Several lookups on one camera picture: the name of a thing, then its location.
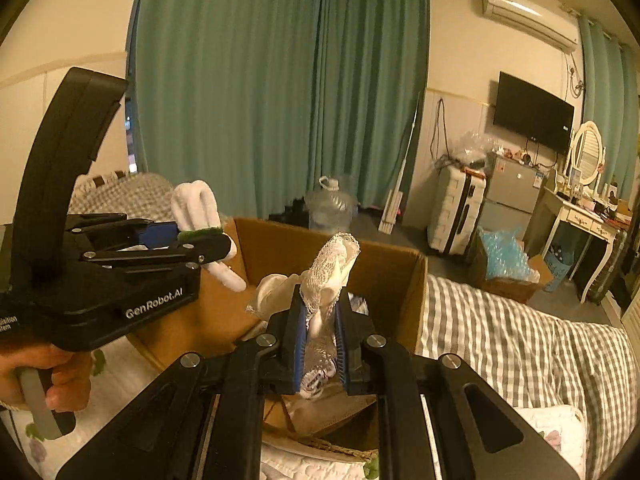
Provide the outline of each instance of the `human hand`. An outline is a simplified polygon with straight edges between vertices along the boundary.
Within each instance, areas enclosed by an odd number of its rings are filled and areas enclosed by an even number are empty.
[[[52,368],[53,386],[47,390],[47,407],[57,412],[77,412],[89,402],[92,359],[89,352],[66,352],[41,342],[0,344],[0,400],[28,409],[14,370],[18,367]]]

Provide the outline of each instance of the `open cardboard box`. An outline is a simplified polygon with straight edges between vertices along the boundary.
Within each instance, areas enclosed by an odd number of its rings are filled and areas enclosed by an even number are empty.
[[[518,244],[520,248],[522,248],[522,242],[518,241]],[[478,234],[474,235],[471,250],[473,251],[474,258],[469,267],[469,283],[475,288],[485,290],[491,294],[527,304],[538,290],[542,290],[542,288],[554,278],[546,266],[544,258],[540,254],[536,254],[530,257],[528,263],[529,267],[540,273],[539,282],[523,282],[522,280],[514,280],[512,278],[492,278],[488,280],[486,278],[486,250]]]
[[[248,286],[231,292],[202,271],[200,297],[129,335],[138,351],[158,370],[180,355],[196,351],[205,357],[231,352],[257,318],[244,311],[256,286],[273,273],[300,274],[313,263],[329,237],[307,229],[239,218],[225,226],[238,254],[229,266]],[[347,290],[367,300],[376,330],[414,352],[421,336],[426,295],[426,257],[418,251],[360,241],[360,255]],[[320,438],[301,437],[292,430],[278,397],[267,399],[262,439],[272,446],[327,460],[368,460],[378,448],[378,414],[369,406],[335,431]]]

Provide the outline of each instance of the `green curtain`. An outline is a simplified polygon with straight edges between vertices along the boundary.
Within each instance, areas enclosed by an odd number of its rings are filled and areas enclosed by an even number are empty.
[[[143,167],[265,217],[306,189],[314,0],[140,0]]]
[[[426,82],[428,5],[316,0],[309,187],[348,174],[362,205],[385,205]],[[405,186],[412,167],[408,160]]]
[[[584,53],[583,121],[596,123],[607,149],[600,189],[616,176],[620,197],[628,200],[638,145],[638,82],[633,51],[607,38],[599,23],[579,20]]]

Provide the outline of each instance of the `black tv screen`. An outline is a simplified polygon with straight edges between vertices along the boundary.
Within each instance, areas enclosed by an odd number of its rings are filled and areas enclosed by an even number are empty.
[[[500,72],[494,124],[565,154],[574,107],[522,79]]]

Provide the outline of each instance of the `table drawer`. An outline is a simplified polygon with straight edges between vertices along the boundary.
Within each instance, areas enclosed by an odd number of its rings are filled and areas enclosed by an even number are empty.
[[[571,210],[566,216],[566,220],[577,226],[580,226],[581,229],[588,231],[591,229],[591,225],[593,224],[593,219],[591,219],[588,215],[582,214],[578,211]]]
[[[596,236],[601,236],[608,240],[609,238],[615,237],[616,228],[608,224],[599,224],[594,221],[593,225],[591,225],[591,232]]]

